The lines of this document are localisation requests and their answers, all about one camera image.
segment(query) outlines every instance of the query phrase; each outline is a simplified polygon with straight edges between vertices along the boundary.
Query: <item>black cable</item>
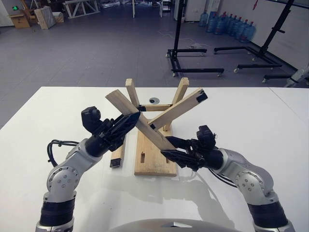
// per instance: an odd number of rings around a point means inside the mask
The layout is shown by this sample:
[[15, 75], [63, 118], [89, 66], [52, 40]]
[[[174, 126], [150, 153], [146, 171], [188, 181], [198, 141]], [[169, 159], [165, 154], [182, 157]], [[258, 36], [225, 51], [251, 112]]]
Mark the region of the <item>black cable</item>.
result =
[[233, 183], [230, 179], [227, 179], [226, 177], [216, 174], [212, 169], [209, 169], [209, 171], [211, 172], [211, 174], [213, 174], [217, 179], [221, 180], [222, 182], [224, 182], [225, 184], [235, 187], [237, 188], [237, 186], [235, 184], [231, 184]]
[[61, 140], [57, 140], [57, 139], [53, 139], [48, 145], [47, 145], [47, 155], [48, 155], [48, 162], [51, 162], [52, 165], [54, 167], [56, 167], [58, 164], [54, 159], [54, 155], [53, 155], [53, 145], [57, 144], [58, 146], [76, 146], [79, 144], [79, 142], [75, 142], [75, 141], [61, 141]]

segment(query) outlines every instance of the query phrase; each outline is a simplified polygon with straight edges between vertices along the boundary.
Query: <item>metal frame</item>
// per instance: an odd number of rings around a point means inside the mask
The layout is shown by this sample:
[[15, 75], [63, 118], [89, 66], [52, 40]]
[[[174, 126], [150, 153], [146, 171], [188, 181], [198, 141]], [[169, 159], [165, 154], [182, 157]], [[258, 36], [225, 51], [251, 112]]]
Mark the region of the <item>metal frame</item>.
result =
[[[93, 1], [94, 6], [90, 5], [90, 3], [89, 3], [90, 1]], [[71, 13], [70, 8], [69, 8], [69, 4], [73, 4], [73, 3], [76, 3], [76, 5], [75, 5], [75, 8], [74, 8], [74, 12]], [[84, 3], [93, 11], [92, 13], [86, 13]], [[65, 1], [63, 4], [66, 6], [66, 9], [67, 9], [67, 12], [69, 14], [70, 19], [82, 17], [82, 16], [85, 16], [85, 15], [90, 15], [90, 14], [92, 15], [92, 14], [100, 13], [100, 10], [98, 9], [98, 4], [97, 4], [96, 0], [71, 0], [71, 1]], [[83, 9], [84, 14], [76, 16], [77, 10], [78, 10], [80, 5], [82, 5], [82, 9]]]
[[182, 14], [183, 14], [183, 7], [185, 6], [184, 0], [179, 1], [178, 6], [178, 17], [177, 17], [177, 26], [176, 26], [176, 36], [174, 41], [174, 49], [168, 49], [168, 52], [166, 54], [166, 58], [169, 58], [170, 63], [172, 65], [172, 76], [176, 76], [177, 73], [218, 73], [217, 76], [220, 76], [224, 69], [222, 68], [216, 68], [216, 69], [184, 69], [180, 66], [180, 63], [178, 61], [177, 55], [179, 52], [199, 52], [201, 53], [201, 56], [204, 56], [204, 54], [207, 52], [207, 49], [178, 49], [178, 43], [179, 43], [179, 36], [180, 36], [180, 29], [181, 29], [181, 23], [182, 23]]
[[278, 64], [276, 61], [272, 60], [269, 57], [266, 57], [265, 53], [268, 49], [269, 44], [271, 43], [272, 39], [274, 38], [275, 34], [278, 32], [285, 33], [285, 31], [281, 30], [282, 25], [284, 24], [288, 14], [291, 12], [290, 8], [293, 5], [294, 0], [289, 0], [285, 5], [278, 21], [276, 22], [275, 26], [272, 28], [271, 33], [269, 34], [267, 40], [265, 41], [264, 45], [260, 48], [259, 51], [248, 47], [248, 46], [241, 46], [241, 47], [216, 47], [214, 48], [214, 54], [217, 54], [218, 51], [226, 51], [226, 50], [241, 50], [245, 49], [248, 51], [248, 54], [252, 53], [256, 57], [261, 58], [268, 64], [239, 64], [235, 69], [234, 72], [238, 73], [239, 69], [251, 69], [251, 68], [276, 68], [282, 67], [281, 64]]

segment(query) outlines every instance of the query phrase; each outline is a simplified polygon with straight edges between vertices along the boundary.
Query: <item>wooden leg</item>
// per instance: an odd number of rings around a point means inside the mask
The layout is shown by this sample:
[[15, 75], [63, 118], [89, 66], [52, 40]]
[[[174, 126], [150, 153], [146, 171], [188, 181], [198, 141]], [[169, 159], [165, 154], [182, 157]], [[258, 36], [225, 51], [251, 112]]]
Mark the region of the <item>wooden leg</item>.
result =
[[136, 93], [136, 89], [135, 89], [135, 86], [134, 86], [133, 79], [127, 79], [126, 80], [126, 90], [129, 94], [129, 97], [130, 97], [132, 104], [136, 108], [138, 108], [138, 106], [140, 105], [140, 101], [139, 101], [139, 98], [138, 98], [137, 93]]
[[121, 147], [119, 147], [117, 150], [112, 152], [111, 165], [110, 165], [111, 168], [120, 167], [125, 157], [125, 147], [126, 147], [126, 138], [124, 140], [124, 144], [122, 144]]
[[171, 106], [169, 109], [152, 119], [148, 124], [155, 131], [159, 130], [165, 124], [178, 118], [185, 112], [191, 110], [193, 107], [200, 104], [202, 101], [207, 99], [202, 88], [198, 88], [196, 91], [185, 97], [184, 99]]
[[139, 105], [139, 110], [142, 112], [148, 111], [165, 111], [169, 109], [171, 105]]
[[[187, 91], [188, 86], [189, 86], [189, 79], [188, 79], [188, 77], [183, 77], [180, 80], [180, 82], [179, 82], [176, 94], [175, 94], [173, 102], [172, 102], [173, 105], [176, 104], [177, 102], [179, 102], [181, 99], [183, 99], [184, 94]], [[171, 122], [166, 124], [163, 127], [163, 130], [164, 131], [169, 131], [170, 130], [170, 125], [171, 125]]]
[[[123, 115], [138, 112], [138, 109], [117, 89], [105, 97]], [[154, 131], [149, 125], [144, 115], [140, 115], [136, 127], [160, 150], [174, 150], [175, 147], [159, 131]]]

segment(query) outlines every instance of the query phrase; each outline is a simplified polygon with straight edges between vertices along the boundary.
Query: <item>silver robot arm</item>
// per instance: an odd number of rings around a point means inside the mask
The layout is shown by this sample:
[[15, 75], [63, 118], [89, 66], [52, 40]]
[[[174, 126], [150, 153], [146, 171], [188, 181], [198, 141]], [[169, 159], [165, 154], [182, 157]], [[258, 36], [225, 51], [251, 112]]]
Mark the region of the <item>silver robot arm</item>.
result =
[[248, 204], [256, 232], [295, 232], [286, 218], [273, 179], [263, 168], [249, 163], [240, 153], [219, 148], [223, 155], [220, 169], [213, 170], [232, 180]]
[[98, 163], [102, 156], [94, 157], [85, 148], [87, 139], [82, 140], [67, 155], [66, 160], [48, 175], [44, 194], [41, 219], [36, 232], [72, 232], [73, 210], [76, 187], [84, 172]]
[[257, 232], [295, 232], [273, 190], [271, 175], [249, 163], [240, 153], [216, 148], [215, 134], [206, 125], [199, 127], [197, 139], [167, 139], [175, 148], [186, 151], [161, 151], [167, 159], [193, 171], [208, 168], [211, 172], [228, 177], [237, 186], [248, 204]]
[[83, 126], [92, 136], [76, 145], [59, 165], [49, 154], [54, 168], [47, 178], [48, 192], [43, 197], [36, 232], [73, 231], [75, 189], [83, 173], [98, 163], [108, 150], [114, 151], [123, 144], [125, 135], [135, 127], [140, 112], [121, 115], [116, 120], [101, 121], [100, 117], [100, 111], [94, 106], [83, 110]]

